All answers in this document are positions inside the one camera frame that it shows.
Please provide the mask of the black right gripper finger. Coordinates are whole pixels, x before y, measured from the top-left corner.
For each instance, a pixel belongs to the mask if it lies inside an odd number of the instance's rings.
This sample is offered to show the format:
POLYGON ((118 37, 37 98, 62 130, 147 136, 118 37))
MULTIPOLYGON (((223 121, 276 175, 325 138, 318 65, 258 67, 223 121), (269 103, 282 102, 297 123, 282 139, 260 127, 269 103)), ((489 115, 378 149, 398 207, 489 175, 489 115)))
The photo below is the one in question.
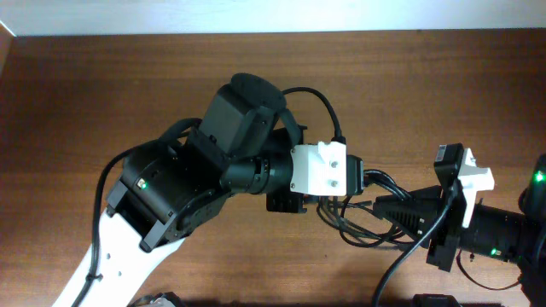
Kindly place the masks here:
POLYGON ((386 219, 395 228, 392 232, 381 234, 383 241, 395 242, 395 233, 408 235, 409 242, 397 242, 399 247, 409 247, 419 240, 433 225, 444 208, 444 198, 417 198, 398 200, 396 198, 377 198, 373 204, 373 215, 386 219))
POLYGON ((439 185, 409 191, 403 197, 403 200, 436 200, 440 199, 443 189, 439 185))

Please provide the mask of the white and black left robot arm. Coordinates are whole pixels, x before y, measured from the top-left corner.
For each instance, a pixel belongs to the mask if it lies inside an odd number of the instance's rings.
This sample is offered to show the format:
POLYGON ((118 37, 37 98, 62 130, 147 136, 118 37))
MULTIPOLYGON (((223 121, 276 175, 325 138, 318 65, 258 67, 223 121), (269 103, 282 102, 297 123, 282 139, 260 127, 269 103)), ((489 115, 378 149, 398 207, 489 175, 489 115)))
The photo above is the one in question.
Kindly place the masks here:
POLYGON ((301 213, 293 150, 303 127, 286 92, 237 73, 203 118, 181 119, 157 139, 114 157, 111 189, 98 181, 88 252, 59 306, 125 306, 151 273, 237 194, 264 195, 268 211, 301 213))

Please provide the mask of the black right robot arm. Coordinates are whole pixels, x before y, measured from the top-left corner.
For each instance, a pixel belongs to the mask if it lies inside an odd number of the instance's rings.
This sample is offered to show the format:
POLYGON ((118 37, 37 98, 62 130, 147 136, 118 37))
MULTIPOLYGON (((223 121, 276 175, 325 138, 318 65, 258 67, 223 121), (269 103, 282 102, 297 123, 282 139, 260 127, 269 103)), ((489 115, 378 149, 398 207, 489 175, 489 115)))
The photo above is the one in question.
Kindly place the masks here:
POLYGON ((434 163, 438 186, 418 189, 407 200, 393 196, 376 199, 375 215, 385 218, 414 238, 381 277, 372 296, 380 296, 393 273, 420 246, 427 263, 448 271, 461 263, 462 251, 513 263, 520 269, 516 282, 532 306, 545 304, 545 158, 540 156, 528 186, 519 199, 519 212, 485 206, 479 191, 493 189, 488 168, 475 164, 469 149, 434 163))

